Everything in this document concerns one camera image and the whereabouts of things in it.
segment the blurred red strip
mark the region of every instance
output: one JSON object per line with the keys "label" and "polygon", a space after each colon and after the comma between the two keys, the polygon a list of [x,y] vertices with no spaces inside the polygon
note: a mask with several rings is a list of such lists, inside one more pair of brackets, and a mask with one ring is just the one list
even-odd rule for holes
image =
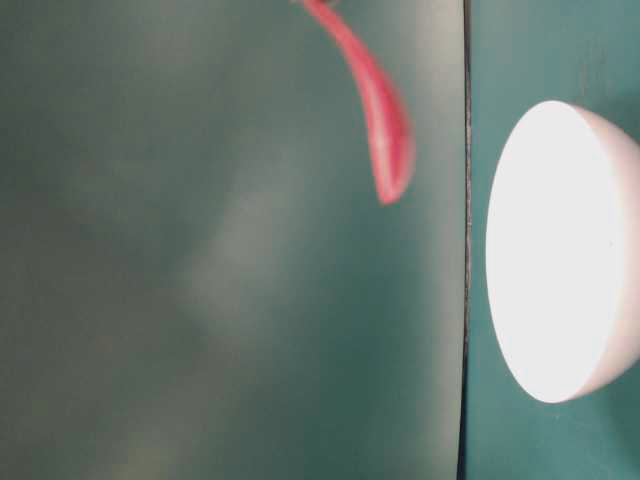
{"label": "blurred red strip", "polygon": [[325,0],[302,5],[335,39],[354,76],[367,122],[373,177],[380,203],[398,200],[415,163],[415,140],[407,110],[373,55]]}

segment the white bowl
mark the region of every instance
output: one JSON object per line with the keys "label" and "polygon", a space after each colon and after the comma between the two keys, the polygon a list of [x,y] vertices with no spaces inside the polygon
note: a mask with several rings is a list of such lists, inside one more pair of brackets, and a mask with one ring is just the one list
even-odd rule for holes
{"label": "white bowl", "polygon": [[640,148],[598,115],[543,102],[517,123],[487,220],[504,358],[544,402],[587,394],[640,356]]}

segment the green background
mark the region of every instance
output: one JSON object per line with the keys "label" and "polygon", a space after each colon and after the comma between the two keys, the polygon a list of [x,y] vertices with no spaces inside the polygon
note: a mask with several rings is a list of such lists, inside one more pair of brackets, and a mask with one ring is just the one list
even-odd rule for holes
{"label": "green background", "polygon": [[498,348],[484,264],[491,180],[511,128],[529,107],[547,99],[573,102],[640,139],[640,3],[490,0],[471,5],[473,282],[467,477],[640,478],[640,369],[566,404],[547,405],[528,397]]}
{"label": "green background", "polygon": [[455,477],[461,2],[344,1],[405,92],[380,208],[299,5],[0,2],[0,477]]}

